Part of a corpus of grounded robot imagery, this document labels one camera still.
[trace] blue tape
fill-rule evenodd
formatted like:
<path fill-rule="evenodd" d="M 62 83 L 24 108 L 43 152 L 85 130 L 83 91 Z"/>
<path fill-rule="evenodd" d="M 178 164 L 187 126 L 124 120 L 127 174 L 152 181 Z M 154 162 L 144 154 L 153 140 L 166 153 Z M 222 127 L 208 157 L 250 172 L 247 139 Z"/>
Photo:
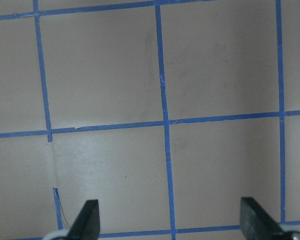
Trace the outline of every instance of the blue tape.
<path fill-rule="evenodd" d="M 288 225 L 300 225 L 300 220 L 299 221 L 286 221 L 285 224 L 288 224 Z"/>
<path fill-rule="evenodd" d="M 204 232 L 229 231 L 229 230 L 239 230 L 239 229 L 240 229 L 239 225 L 208 226 L 208 227 L 196 227 L 196 228 L 177 229 L 177 233 L 178 234 L 204 233 Z"/>
<path fill-rule="evenodd" d="M 142 8 L 142 7 L 149 7 L 153 5 L 155 5 L 155 2 L 152 0 L 152 1 L 141 1 L 141 2 L 131 2 L 131 3 L 110 4 L 110 5 L 44 10 L 44 11 L 39 11 L 39 14 L 40 16 L 50 16 L 50 15 L 60 15 L 60 14 L 98 12 L 98 11 L 117 10 L 117 9 Z"/>
<path fill-rule="evenodd" d="M 282 16 L 281 0 L 275 0 L 276 39 L 279 84 L 280 111 L 280 214 L 281 223 L 286 221 L 286 144 L 285 144 L 285 89 L 284 89 L 284 61 L 282 45 Z"/>
<path fill-rule="evenodd" d="M 32 0 L 33 11 L 37 13 L 39 11 L 39 3 L 38 0 Z"/>
<path fill-rule="evenodd" d="M 18 238 L 18 239 L 11 239 L 11 240 L 42 240 L 43 237 L 33 237 L 33 238 Z"/>
<path fill-rule="evenodd" d="M 14 137 L 26 137 L 26 136 L 40 136 L 40 135 L 46 135 L 46 134 L 47 134 L 46 130 L 5 132 L 5 133 L 0 133 L 0 139 L 14 138 Z"/>
<path fill-rule="evenodd" d="M 215 0 L 155 0 L 155 5 L 184 4 L 192 2 L 210 2 Z"/>
<path fill-rule="evenodd" d="M 144 128 L 163 126 L 164 121 L 147 121 L 147 122 L 135 122 L 135 123 L 120 123 L 111 125 L 97 125 L 97 126 L 83 126 L 80 128 L 66 127 L 52 129 L 53 134 L 64 133 L 76 133 L 76 132 L 88 132 L 88 131 L 101 131 L 101 130 L 113 130 L 113 129 L 132 129 L 132 128 Z"/>
<path fill-rule="evenodd" d="M 33 0 L 33 10 L 38 11 L 38 0 Z M 40 68 L 41 90 L 42 90 L 44 115 L 45 115 L 45 125 L 46 125 L 46 130 L 47 130 L 48 142 L 52 142 L 51 121 L 50 121 L 50 112 L 49 112 L 49 103 L 48 103 L 48 90 L 47 90 L 46 70 L 45 70 L 45 62 L 44 62 L 44 52 L 43 52 L 42 41 L 41 41 L 40 21 L 39 21 L 39 16 L 37 14 L 35 14 L 35 16 L 34 16 L 34 24 L 35 24 L 36 45 L 37 45 L 38 58 L 39 58 L 39 68 Z"/>
<path fill-rule="evenodd" d="M 33 1 L 34 12 L 22 12 L 22 13 L 15 13 L 15 14 L 0 15 L 0 21 L 33 17 L 33 16 L 88 13 L 88 12 L 108 11 L 108 10 L 117 10 L 117 9 L 142 8 L 142 7 L 150 7 L 154 5 L 157 6 L 157 5 L 182 4 L 182 3 L 191 3 L 191 2 L 209 2 L 214 0 L 150 0 L 150 1 L 129 2 L 129 3 L 99 5 L 99 6 L 84 6 L 84 7 L 42 10 L 42 11 L 39 11 L 38 0 L 32 0 L 32 1 Z"/>
<path fill-rule="evenodd" d="M 238 115 L 225 115 L 225 116 L 206 116 L 206 117 L 194 117 L 194 118 L 182 118 L 177 120 L 170 120 L 170 125 L 175 124 L 193 124 L 193 123 L 205 123 L 205 122 L 219 122 L 225 120 L 243 120 L 243 119 L 259 119 L 259 118 L 273 118 L 279 117 L 280 113 L 276 112 L 262 112 L 262 113 L 249 113 Z"/>
<path fill-rule="evenodd" d="M 118 233 L 103 233 L 99 238 L 120 238 L 120 237 L 135 237 L 135 236 L 155 236 L 155 235 L 168 235 L 171 234 L 170 230 L 153 230 L 153 231 L 130 231 Z"/>
<path fill-rule="evenodd" d="M 0 15 L 0 21 L 29 18 L 29 17 L 33 17 L 34 15 L 35 15 L 34 12 L 22 12 L 22 13 L 8 14 L 8 15 Z"/>
<path fill-rule="evenodd" d="M 285 116 L 299 116 L 300 110 L 286 111 Z M 243 120 L 243 119 L 258 119 L 258 118 L 273 118 L 280 117 L 280 112 L 262 112 L 262 113 L 249 113 L 238 115 L 225 115 L 225 116 L 206 116 L 206 117 L 194 117 L 194 118 L 181 118 L 176 120 L 169 120 L 169 125 L 176 124 L 193 124 L 193 123 L 205 123 L 205 122 L 219 122 L 225 120 Z M 55 128 L 51 130 L 52 134 L 64 134 L 64 133 L 78 133 L 89 131 L 102 131 L 102 130 L 114 130 L 114 129 L 130 129 L 130 128 L 144 128 L 163 126 L 164 121 L 145 121 L 145 122 L 131 122 L 131 123 L 119 123 L 110 125 L 96 125 L 96 126 L 83 126 L 80 128 L 65 127 Z M 12 137 L 26 137 L 26 136 L 39 136 L 46 135 L 46 130 L 38 131 L 19 131 L 19 132 L 6 132 L 0 133 L 0 138 L 12 138 Z"/>
<path fill-rule="evenodd" d="M 286 111 L 285 115 L 286 116 L 299 116 L 300 115 L 300 110 Z"/>
<path fill-rule="evenodd" d="M 55 213 L 56 213 L 56 222 L 58 225 L 58 229 L 63 229 L 62 225 L 62 217 L 61 217 L 61 207 L 60 207 L 60 198 L 58 193 L 58 188 L 53 188 L 53 196 L 54 196 L 54 205 L 55 205 Z"/>
<path fill-rule="evenodd" d="M 161 104 L 163 113 L 163 126 L 164 126 L 164 145 L 165 145 L 165 161 L 166 173 L 168 184 L 168 197 L 169 197 L 169 213 L 170 213 L 170 228 L 172 239 L 176 239 L 176 220 L 175 220 L 175 201 L 174 201 L 174 187 L 171 166 L 170 154 L 170 132 L 169 132 L 169 116 L 168 104 L 166 96 L 166 79 L 165 79 L 165 66 L 164 66 L 164 48 L 162 42 L 162 25 L 161 25 L 161 10 L 160 6 L 155 6 L 155 20 L 156 20 L 156 37 L 158 47 L 158 61 L 159 61 L 159 74 L 160 74 L 160 87 L 161 87 Z"/>
<path fill-rule="evenodd" d="M 279 77 L 279 111 L 285 111 L 285 89 L 284 89 L 284 59 L 282 46 L 282 18 L 281 0 L 275 1 L 276 9 L 276 41 L 277 41 L 277 60 Z"/>
<path fill-rule="evenodd" d="M 285 117 L 280 116 L 280 214 L 281 223 L 286 222 L 286 140 Z"/>

